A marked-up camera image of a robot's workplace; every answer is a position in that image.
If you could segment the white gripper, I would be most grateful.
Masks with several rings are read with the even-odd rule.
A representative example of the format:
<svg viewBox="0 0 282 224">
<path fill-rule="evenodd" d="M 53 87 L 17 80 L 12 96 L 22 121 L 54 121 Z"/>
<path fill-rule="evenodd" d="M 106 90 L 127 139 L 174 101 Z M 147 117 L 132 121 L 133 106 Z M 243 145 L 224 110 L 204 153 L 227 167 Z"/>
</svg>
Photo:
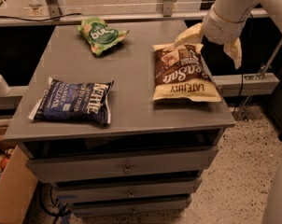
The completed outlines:
<svg viewBox="0 0 282 224">
<path fill-rule="evenodd" d="M 221 8 L 213 5 L 204 16 L 202 23 L 196 23 L 182 32 L 174 45 L 200 44 L 203 35 L 215 44 L 224 45 L 224 52 L 233 60 L 234 68 L 242 63 L 241 41 L 238 38 L 247 20 L 247 13 L 238 8 Z"/>
</svg>

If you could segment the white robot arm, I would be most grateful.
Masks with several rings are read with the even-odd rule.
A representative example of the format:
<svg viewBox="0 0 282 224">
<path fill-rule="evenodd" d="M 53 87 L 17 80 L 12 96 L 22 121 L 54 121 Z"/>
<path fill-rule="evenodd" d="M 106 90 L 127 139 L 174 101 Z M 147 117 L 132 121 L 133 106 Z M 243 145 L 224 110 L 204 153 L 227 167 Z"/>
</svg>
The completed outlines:
<svg viewBox="0 0 282 224">
<path fill-rule="evenodd" d="M 181 45 L 206 37 L 219 45 L 231 44 L 242 33 L 250 11 L 257 4 L 263 7 L 282 33 L 282 0 L 216 0 L 196 33 L 184 32 L 175 43 Z M 282 161 L 275 173 L 261 224 L 282 224 Z"/>
</svg>

